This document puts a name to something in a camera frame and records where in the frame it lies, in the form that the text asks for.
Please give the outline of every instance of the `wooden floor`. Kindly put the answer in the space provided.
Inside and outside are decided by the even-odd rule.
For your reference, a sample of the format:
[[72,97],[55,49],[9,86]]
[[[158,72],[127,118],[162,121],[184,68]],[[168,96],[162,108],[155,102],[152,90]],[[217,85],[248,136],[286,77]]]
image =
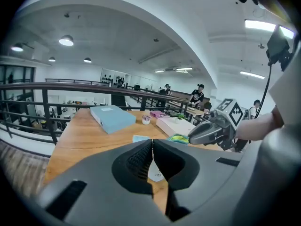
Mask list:
[[27,197],[43,185],[49,158],[24,152],[0,140],[0,164],[15,190]]

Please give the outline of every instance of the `ceiling light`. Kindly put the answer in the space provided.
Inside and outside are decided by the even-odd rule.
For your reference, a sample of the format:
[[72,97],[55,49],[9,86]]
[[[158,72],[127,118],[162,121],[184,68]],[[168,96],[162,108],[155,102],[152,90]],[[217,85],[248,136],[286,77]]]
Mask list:
[[50,57],[48,61],[55,62],[55,58],[54,57]]
[[70,35],[65,35],[58,42],[65,46],[72,46],[73,45],[73,37],[71,37]]
[[246,28],[262,29],[270,32],[273,32],[276,27],[275,24],[269,24],[266,22],[254,21],[254,20],[245,20],[245,24],[246,24]]
[[253,77],[256,77],[256,78],[259,78],[259,79],[264,79],[263,76],[260,76],[260,75],[254,74],[254,73],[248,73],[248,72],[244,72],[244,71],[241,71],[240,73],[244,74],[244,75],[253,76]]
[[90,58],[85,58],[85,59],[84,59],[84,62],[86,62],[86,63],[92,63],[92,61],[91,61]]
[[186,70],[176,70],[176,72],[179,72],[179,73],[188,73]]
[[23,51],[21,43],[16,43],[14,46],[11,47],[11,49],[13,51],[17,51],[17,52],[22,52]]
[[295,35],[295,34],[293,33],[293,31],[290,31],[290,30],[287,29],[287,28],[284,28],[284,27],[281,27],[281,26],[280,26],[280,29],[281,29],[281,31],[283,32],[283,35],[286,36],[286,37],[288,37],[288,38],[290,38],[290,39],[292,39],[293,36]]
[[[248,19],[245,20],[245,25],[246,25],[246,28],[261,29],[261,30],[266,30],[266,31],[269,31],[269,32],[274,32],[275,27],[276,27],[275,24],[269,24],[269,23],[266,23],[266,22],[248,20]],[[290,38],[290,39],[292,39],[295,35],[293,31],[291,31],[287,28],[284,28],[284,27],[280,26],[280,29],[283,32],[283,35]]]
[[193,68],[182,68],[182,69],[176,69],[176,70],[193,70]]

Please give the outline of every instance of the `human arm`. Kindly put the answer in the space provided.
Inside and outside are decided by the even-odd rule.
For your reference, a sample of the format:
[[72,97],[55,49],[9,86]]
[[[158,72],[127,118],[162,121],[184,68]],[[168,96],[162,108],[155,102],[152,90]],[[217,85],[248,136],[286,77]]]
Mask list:
[[271,113],[265,114],[254,120],[241,121],[235,134],[235,138],[242,140],[258,141],[274,129],[283,126],[283,120],[277,107]]
[[189,98],[189,104],[191,104],[191,100],[192,100],[192,98],[193,98],[193,96],[194,96],[194,94],[195,94],[195,90],[191,93],[191,96],[190,96],[190,98]]

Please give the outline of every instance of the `ceiling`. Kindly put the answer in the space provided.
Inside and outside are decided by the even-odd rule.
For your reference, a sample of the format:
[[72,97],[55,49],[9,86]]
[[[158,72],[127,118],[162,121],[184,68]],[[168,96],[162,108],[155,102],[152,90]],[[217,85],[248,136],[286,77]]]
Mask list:
[[[74,39],[72,50],[58,43],[66,34]],[[142,20],[92,5],[51,7],[16,19],[6,44],[11,46],[17,41],[29,44],[37,41],[57,58],[83,55],[92,60],[99,50],[114,51],[139,61],[176,46],[170,38]]]
[[[246,29],[245,19],[281,24],[293,29],[250,0],[245,4],[237,0],[184,1],[191,8],[191,13],[204,22],[221,75],[239,76],[241,70],[268,75],[266,44],[271,33]],[[109,50],[132,59],[137,66],[154,71],[169,67],[194,67],[194,61],[181,48],[151,25],[128,14],[99,6],[46,8],[16,19],[12,31],[6,41],[7,48],[20,39],[29,44],[37,41],[49,48],[49,55],[62,60],[85,56],[93,60],[100,50]],[[73,50],[58,43],[66,34],[74,38]],[[265,49],[258,48],[260,42]],[[194,76],[201,73],[197,68],[190,71]],[[272,75],[278,78],[281,74],[280,65],[275,65]]]
[[[267,76],[269,68],[266,56],[270,32],[245,28],[245,19],[290,25],[259,8],[251,0],[240,3],[237,0],[186,0],[205,24],[210,44],[217,57],[221,73],[239,74],[240,70]],[[259,43],[265,49],[258,48]],[[280,64],[273,66],[272,74],[282,74]]]

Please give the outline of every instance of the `black cable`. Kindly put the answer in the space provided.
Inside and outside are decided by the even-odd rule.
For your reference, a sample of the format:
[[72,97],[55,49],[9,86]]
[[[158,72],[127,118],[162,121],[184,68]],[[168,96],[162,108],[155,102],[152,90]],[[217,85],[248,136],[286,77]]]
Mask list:
[[263,93],[263,97],[262,97],[260,106],[259,106],[259,108],[258,108],[258,111],[257,111],[257,113],[256,113],[256,115],[255,115],[255,118],[258,117],[259,112],[260,112],[260,110],[261,110],[261,108],[262,108],[264,99],[265,99],[265,95],[267,94],[267,91],[268,91],[268,88],[269,88],[269,80],[270,80],[270,78],[271,78],[271,71],[272,71],[272,65],[269,65],[269,78],[268,78],[268,82],[267,82],[267,85],[265,86],[265,90],[264,90],[264,93]]

